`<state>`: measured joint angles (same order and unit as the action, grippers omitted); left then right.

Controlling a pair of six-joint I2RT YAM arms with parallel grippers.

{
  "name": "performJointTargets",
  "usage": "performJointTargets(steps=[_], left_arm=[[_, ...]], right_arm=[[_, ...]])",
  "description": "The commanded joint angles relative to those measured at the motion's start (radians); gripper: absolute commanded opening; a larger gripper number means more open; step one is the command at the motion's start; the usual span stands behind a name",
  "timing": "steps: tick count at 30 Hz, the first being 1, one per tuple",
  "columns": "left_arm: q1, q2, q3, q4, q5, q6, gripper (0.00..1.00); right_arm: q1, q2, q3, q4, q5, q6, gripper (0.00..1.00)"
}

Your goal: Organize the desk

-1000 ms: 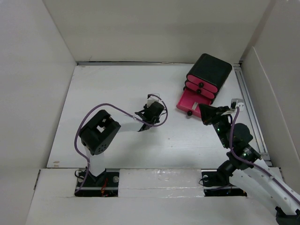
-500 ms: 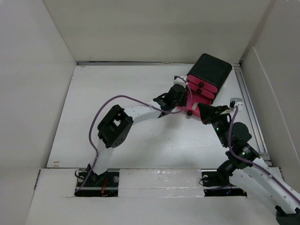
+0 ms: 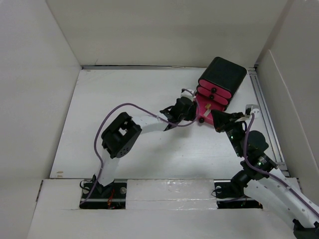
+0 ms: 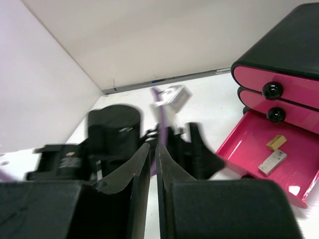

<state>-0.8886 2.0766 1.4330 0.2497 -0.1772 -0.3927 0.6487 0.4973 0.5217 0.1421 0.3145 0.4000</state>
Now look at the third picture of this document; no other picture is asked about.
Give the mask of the long white eraser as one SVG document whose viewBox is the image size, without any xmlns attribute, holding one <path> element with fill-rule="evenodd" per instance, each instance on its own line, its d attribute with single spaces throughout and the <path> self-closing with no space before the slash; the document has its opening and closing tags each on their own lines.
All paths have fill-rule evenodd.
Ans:
<svg viewBox="0 0 319 239">
<path fill-rule="evenodd" d="M 210 109 L 207 109 L 207 110 L 205 111 L 205 113 L 204 113 L 204 116 L 205 116 L 205 117 L 208 117 L 209 114 L 210 114 L 210 112 L 211 112 L 211 110 L 210 110 Z"/>
</svg>

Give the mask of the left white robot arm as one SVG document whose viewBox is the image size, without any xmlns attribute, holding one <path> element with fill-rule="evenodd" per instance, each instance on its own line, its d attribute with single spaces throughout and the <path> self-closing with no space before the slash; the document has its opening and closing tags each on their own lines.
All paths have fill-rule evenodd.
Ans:
<svg viewBox="0 0 319 239">
<path fill-rule="evenodd" d="M 198 103 L 195 100 L 180 97 L 175 105 L 161 110 L 159 116 L 147 113 L 133 117 L 127 112 L 120 113 L 100 134 L 103 153 L 98 158 L 102 161 L 98 174 L 92 178 L 91 191 L 101 198 L 111 193 L 119 160 L 129 153 L 140 135 L 182 127 L 182 121 L 192 124 L 197 112 Z"/>
</svg>

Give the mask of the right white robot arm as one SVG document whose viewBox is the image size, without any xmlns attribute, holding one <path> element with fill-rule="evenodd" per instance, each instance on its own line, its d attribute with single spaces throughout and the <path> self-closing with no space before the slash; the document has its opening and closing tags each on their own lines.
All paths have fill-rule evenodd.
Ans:
<svg viewBox="0 0 319 239">
<path fill-rule="evenodd" d="M 264 135 L 251 130 L 255 114 L 225 113 L 212 110 L 218 133 L 227 134 L 235 153 L 243 158 L 242 170 L 230 181 L 236 196 L 247 196 L 281 218 L 297 239 L 319 237 L 319 207 L 292 184 L 270 157 Z"/>
</svg>

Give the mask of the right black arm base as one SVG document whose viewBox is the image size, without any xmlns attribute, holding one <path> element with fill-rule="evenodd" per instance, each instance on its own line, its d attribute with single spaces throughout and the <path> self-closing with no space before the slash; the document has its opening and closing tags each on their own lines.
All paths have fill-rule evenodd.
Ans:
<svg viewBox="0 0 319 239">
<path fill-rule="evenodd" d="M 259 202 L 235 192 L 230 180 L 214 180 L 211 195 L 216 199 L 218 209 L 263 209 Z"/>
</svg>

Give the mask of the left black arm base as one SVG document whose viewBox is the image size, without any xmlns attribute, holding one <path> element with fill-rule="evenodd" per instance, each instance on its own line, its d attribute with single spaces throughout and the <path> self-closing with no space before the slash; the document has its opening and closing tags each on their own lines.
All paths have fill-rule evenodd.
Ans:
<svg viewBox="0 0 319 239">
<path fill-rule="evenodd" d="M 126 208 L 127 180 L 115 180 L 105 187 L 97 183 L 93 193 L 86 199 L 93 185 L 92 181 L 83 180 L 80 182 L 82 189 L 80 209 L 120 210 Z"/>
</svg>

